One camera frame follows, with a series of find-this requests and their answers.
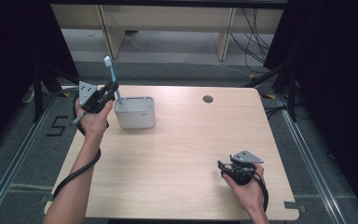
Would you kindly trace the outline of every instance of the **gray carpet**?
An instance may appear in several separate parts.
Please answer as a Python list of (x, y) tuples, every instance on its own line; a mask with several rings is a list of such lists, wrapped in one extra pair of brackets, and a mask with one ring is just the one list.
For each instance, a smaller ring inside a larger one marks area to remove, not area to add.
[[(85, 81), (103, 84), (110, 78), (109, 70), (103, 63), (76, 63), (76, 66), (81, 78)], [(251, 81), (244, 74), (213, 65), (116, 63), (114, 66), (119, 83), (128, 85), (240, 87)], [(267, 72), (267, 69), (262, 67), (228, 66), (228, 68), (241, 70), (247, 75), (255, 75), (256, 77)], [(60, 79), (60, 82), (62, 85), (71, 84), (63, 79)], [(273, 79), (268, 80), (260, 84), (257, 89), (261, 94), (271, 93), (272, 83)], [(59, 97), (50, 109), (41, 132), (0, 207), (0, 223), (41, 223), (43, 220), (46, 197), (51, 192), (76, 132), (75, 127), (68, 125), (72, 117), (73, 96), (71, 90), (69, 92), (69, 97)], [(277, 106), (276, 100), (273, 99), (263, 99), (262, 103), (265, 108)], [(298, 115), (297, 125), (323, 171), (328, 186), (337, 197), (344, 217), (348, 223), (358, 223), (358, 201), (335, 162), (326, 156), (328, 148), (314, 123), (309, 119), (307, 109), (298, 107), (296, 113)], [(0, 146), (0, 178), (26, 135), (33, 115), (33, 104), (19, 107), (11, 122), (2, 131), (0, 136), (2, 140), (2, 146)], [(51, 128), (54, 122), (55, 125), (65, 127), (61, 135), (61, 129)], [(331, 223), (281, 112), (274, 114), (269, 119), (269, 124), (280, 151), (289, 183), (295, 194), (297, 205), (300, 206), (300, 218), (290, 223)], [(86, 223), (108, 223), (108, 220), (87, 218)], [(109, 223), (144, 222), (116, 219)]]

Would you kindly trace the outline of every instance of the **light wood tabletop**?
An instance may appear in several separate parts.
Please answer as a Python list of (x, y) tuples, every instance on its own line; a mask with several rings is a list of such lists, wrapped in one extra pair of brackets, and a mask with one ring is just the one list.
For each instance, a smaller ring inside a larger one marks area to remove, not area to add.
[[(241, 208), (217, 161), (248, 150), (264, 161), (271, 220), (295, 220), (297, 209), (280, 154), (255, 89), (120, 86), (122, 97), (151, 96), (156, 126), (121, 129), (115, 112), (95, 165), (87, 217), (242, 220)], [(213, 97), (205, 103), (203, 97)], [(77, 132), (55, 188), (75, 162)]]

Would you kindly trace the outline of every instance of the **gray mounting plate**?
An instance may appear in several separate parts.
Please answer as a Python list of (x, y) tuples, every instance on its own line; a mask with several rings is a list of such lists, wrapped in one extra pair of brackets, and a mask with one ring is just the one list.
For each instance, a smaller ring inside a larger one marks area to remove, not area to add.
[(231, 156), (231, 159), (239, 162), (247, 162), (247, 163), (264, 163), (263, 160), (255, 156), (254, 154), (244, 150), (235, 155)]
[(91, 85), (87, 82), (79, 81), (79, 103), (84, 105), (92, 94), (97, 91), (97, 86)]

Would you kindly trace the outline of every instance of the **white plastic box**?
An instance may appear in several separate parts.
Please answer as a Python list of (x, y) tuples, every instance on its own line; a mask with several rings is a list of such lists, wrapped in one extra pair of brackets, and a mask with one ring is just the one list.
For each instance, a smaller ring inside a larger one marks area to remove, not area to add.
[(118, 123), (122, 129), (153, 128), (156, 125), (155, 102), (152, 97), (123, 97), (115, 101)]

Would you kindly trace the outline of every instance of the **person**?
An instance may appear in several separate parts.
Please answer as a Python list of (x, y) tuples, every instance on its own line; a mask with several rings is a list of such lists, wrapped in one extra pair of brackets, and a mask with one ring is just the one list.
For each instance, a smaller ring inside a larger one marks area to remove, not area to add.
[[(254, 163), (254, 166), (255, 171), (260, 175), (264, 182), (264, 168), (258, 163)], [(254, 224), (269, 223), (269, 219), (267, 218), (263, 207), (263, 191), (255, 180), (252, 179), (248, 184), (240, 186), (226, 174), (223, 175), (223, 178), (231, 187), (242, 208), (248, 213)]]
[[(103, 140), (103, 134), (106, 130), (106, 119), (112, 107), (113, 102), (109, 101), (100, 113), (87, 113), (80, 121), (85, 131), (85, 140), (70, 173), (75, 172), (95, 158)], [(76, 114), (80, 116), (84, 112), (79, 101), (76, 100)], [(255, 164), (255, 168), (255, 171), (263, 178), (263, 167)], [(43, 220), (44, 224), (84, 222), (93, 172), (94, 166), (74, 178), (61, 189), (46, 212)], [(254, 224), (269, 223), (263, 209), (263, 192), (253, 179), (247, 185), (239, 186), (228, 175), (223, 175), (223, 178), (237, 195), (241, 206), (249, 214)]]

